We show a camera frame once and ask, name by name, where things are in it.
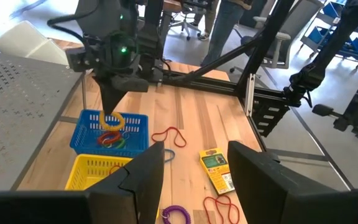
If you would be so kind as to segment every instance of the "yellow basket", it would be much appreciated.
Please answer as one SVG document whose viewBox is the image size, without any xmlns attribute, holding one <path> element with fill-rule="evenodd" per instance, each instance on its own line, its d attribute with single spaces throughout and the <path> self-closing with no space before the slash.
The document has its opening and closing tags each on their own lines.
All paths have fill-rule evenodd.
<svg viewBox="0 0 358 224">
<path fill-rule="evenodd" d="M 75 158 L 65 190 L 85 190 L 118 170 L 132 158 L 80 154 Z"/>
</svg>

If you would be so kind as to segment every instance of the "shoe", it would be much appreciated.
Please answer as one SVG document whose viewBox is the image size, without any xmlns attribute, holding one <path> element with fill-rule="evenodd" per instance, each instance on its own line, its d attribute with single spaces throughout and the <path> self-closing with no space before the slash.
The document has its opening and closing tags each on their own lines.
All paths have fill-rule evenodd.
<svg viewBox="0 0 358 224">
<path fill-rule="evenodd" d="M 198 27 L 198 24 L 195 23 L 195 22 L 190 22 L 190 25 L 195 26 L 195 27 Z"/>
<path fill-rule="evenodd" d="M 208 40 L 209 39 L 209 33 L 205 32 L 203 34 L 201 34 L 199 37 L 198 37 L 199 40 Z"/>
</svg>

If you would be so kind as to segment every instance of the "red rubber band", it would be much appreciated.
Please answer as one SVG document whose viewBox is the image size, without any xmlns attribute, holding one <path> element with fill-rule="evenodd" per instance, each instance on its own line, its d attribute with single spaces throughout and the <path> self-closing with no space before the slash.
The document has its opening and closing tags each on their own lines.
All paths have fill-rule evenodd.
<svg viewBox="0 0 358 224">
<path fill-rule="evenodd" d="M 110 169 L 109 174 L 112 174 L 112 170 L 113 170 L 115 167 L 118 167 L 118 169 L 120 169 L 120 168 L 121 168 L 121 166 L 120 166 L 120 165 L 114 165 L 114 166 Z"/>
<path fill-rule="evenodd" d="M 165 140 L 167 139 L 167 137 L 168 137 L 168 131 L 171 130 L 171 129 L 173 129 L 173 130 L 175 130 L 175 131 L 177 132 L 177 135 L 176 135 L 175 138 L 173 139 L 173 143 L 174 143 L 177 147 L 185 147 L 185 146 L 187 145 L 186 139 L 181 135 L 181 132 L 179 131 L 179 129 L 177 129 L 176 127 L 172 127 L 172 126 L 169 127 L 169 128 L 167 128 L 167 130 L 165 130 L 165 131 L 163 131 L 163 132 L 161 132 L 161 133 L 154 133 L 154 134 L 152 135 L 152 140 L 155 141 L 155 142 L 157 142 L 158 140 L 155 140 L 155 139 L 154 139 L 154 136 L 160 135 L 160 134 L 165 134 L 164 139 L 161 140 L 161 141 L 165 141 Z M 180 137 L 182 138 L 182 140 L 185 142 L 184 145 L 179 145 L 179 144 L 177 143 L 177 137 L 178 137 L 178 135 L 180 135 Z"/>
<path fill-rule="evenodd" d="M 100 145 L 112 144 L 112 143 L 118 141 L 120 138 L 121 138 L 121 133 L 119 131 L 107 131 L 98 137 L 98 144 L 100 144 Z"/>
<path fill-rule="evenodd" d="M 227 199 L 229 199 L 229 203 L 224 203 L 224 202 L 219 201 L 218 199 L 221 198 L 221 197 L 226 197 Z M 228 205 L 228 206 L 229 206 L 229 211 L 227 212 L 227 217 L 229 217 L 229 222 L 230 222 L 230 224 L 238 224 L 238 223 L 240 222 L 240 211 L 239 211 L 239 208 L 238 208 L 236 205 L 234 205 L 233 203 L 231 203 L 231 200 L 230 200 L 230 198 L 229 198 L 228 196 L 226 196 L 226 195 L 221 195 L 221 196 L 218 196 L 217 198 L 212 198 L 212 197 L 205 197 L 205 198 L 204 198 L 203 205 L 204 205 L 205 214 L 206 214 L 206 216 L 207 216 L 207 218 L 208 218 L 208 224 L 211 224 L 211 220 L 209 219 L 209 215 L 208 215 L 208 212 L 207 212 L 207 209 L 206 209 L 206 205 L 205 205 L 205 201 L 206 201 L 207 199 L 212 199 L 212 200 L 215 201 L 216 210 L 218 211 L 219 216 L 221 217 L 222 224 L 224 223 L 224 219 L 223 219 L 223 216 L 222 216 L 221 211 L 219 210 L 218 204 Z M 237 221 L 236 221 L 236 222 L 232 222 L 231 219 L 230 219 L 230 209 L 231 209 L 232 206 L 237 210 Z"/>
</svg>

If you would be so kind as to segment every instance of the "wooden tabletop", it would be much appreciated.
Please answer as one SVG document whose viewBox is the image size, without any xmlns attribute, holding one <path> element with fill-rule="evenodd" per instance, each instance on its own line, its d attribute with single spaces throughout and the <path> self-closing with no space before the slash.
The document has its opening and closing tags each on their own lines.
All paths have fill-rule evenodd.
<svg viewBox="0 0 358 224">
<path fill-rule="evenodd" d="M 164 0 L 163 10 L 168 12 L 180 12 L 181 4 L 176 0 Z"/>
<path fill-rule="evenodd" d="M 78 44 L 57 40 L 62 47 L 75 47 Z M 172 62 L 172 70 L 190 72 L 197 67 Z M 228 80 L 226 73 L 209 72 L 207 77 Z M 91 75 L 86 77 L 86 99 L 89 109 L 101 110 L 99 86 Z M 81 87 L 79 87 L 67 106 L 64 115 L 78 117 L 82 110 Z M 187 146 L 178 148 L 173 143 L 175 133 L 169 133 L 165 147 L 173 149 L 176 157 L 164 167 L 160 208 L 170 205 L 185 207 L 192 223 L 205 224 L 206 214 L 203 199 L 216 197 L 206 173 L 199 162 L 199 151 L 220 147 L 227 156 L 227 142 L 237 140 L 260 151 L 260 146 L 252 128 L 244 115 L 238 99 L 232 96 L 218 95 L 168 85 L 150 86 L 147 93 L 129 92 L 121 100 L 115 111 L 146 114 L 149 117 L 149 136 L 166 130 L 169 126 L 177 127 Z M 76 154 L 69 147 L 75 124 L 59 122 L 39 155 L 24 177 L 20 190 L 61 190 L 64 189 Z M 235 192 L 226 194 L 240 209 Z M 213 202 L 208 202 L 211 223 L 221 223 Z M 227 207 L 221 207 L 227 220 Z M 232 219 L 237 215 L 232 212 Z M 174 224 L 184 223 L 180 214 L 173 214 L 170 221 Z M 240 223 L 247 223 L 243 212 Z"/>
</svg>

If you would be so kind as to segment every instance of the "perforated metal panel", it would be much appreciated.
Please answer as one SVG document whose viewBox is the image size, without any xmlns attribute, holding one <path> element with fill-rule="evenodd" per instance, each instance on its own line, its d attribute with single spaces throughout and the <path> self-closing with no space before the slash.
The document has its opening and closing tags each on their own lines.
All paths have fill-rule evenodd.
<svg viewBox="0 0 358 224">
<path fill-rule="evenodd" d="M 9 190 L 79 83 L 64 65 L 0 54 L 0 190 Z"/>
</svg>

